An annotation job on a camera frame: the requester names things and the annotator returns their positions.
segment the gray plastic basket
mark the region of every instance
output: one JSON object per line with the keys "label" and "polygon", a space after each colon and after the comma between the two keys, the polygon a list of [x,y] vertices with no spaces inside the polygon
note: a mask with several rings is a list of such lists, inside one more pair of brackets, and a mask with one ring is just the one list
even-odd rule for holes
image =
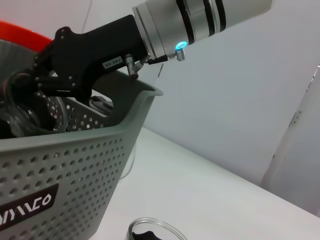
{"label": "gray plastic basket", "polygon": [[[33,208],[33,196],[58,184],[49,209],[42,211],[43,196],[34,216],[1,230],[15,221],[8,211],[0,240],[88,240],[97,231],[154,97],[163,93],[119,72],[94,89],[112,100],[109,117],[65,99],[68,132],[0,141],[0,210],[22,218],[12,203],[20,204],[30,217],[24,203]],[[0,216],[3,223],[5,212]]]}

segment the glass jar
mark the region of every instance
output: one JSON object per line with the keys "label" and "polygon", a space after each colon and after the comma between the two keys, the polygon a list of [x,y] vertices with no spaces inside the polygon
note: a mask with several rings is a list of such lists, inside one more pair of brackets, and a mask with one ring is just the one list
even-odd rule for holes
{"label": "glass jar", "polygon": [[176,228],[164,221],[143,217],[134,220],[128,229],[125,240],[187,240]]}

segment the red basket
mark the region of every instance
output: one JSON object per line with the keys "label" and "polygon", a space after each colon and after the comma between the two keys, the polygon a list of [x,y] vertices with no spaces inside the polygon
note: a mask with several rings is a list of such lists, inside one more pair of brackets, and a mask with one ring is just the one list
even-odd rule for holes
{"label": "red basket", "polygon": [[23,46],[37,53],[52,41],[36,32],[1,20],[0,40]]}

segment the white table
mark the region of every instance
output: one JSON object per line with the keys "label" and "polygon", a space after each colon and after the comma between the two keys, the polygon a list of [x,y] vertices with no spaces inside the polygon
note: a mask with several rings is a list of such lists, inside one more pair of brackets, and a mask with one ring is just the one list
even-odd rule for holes
{"label": "white table", "polygon": [[123,240],[140,217],[188,240],[320,239],[319,218],[144,128],[133,169],[90,240]]}

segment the black logo label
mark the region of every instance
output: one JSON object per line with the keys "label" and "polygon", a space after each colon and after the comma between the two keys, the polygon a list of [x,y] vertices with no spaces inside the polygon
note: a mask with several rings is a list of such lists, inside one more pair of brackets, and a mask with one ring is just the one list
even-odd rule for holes
{"label": "black logo label", "polygon": [[59,184],[0,206],[0,232],[51,208]]}

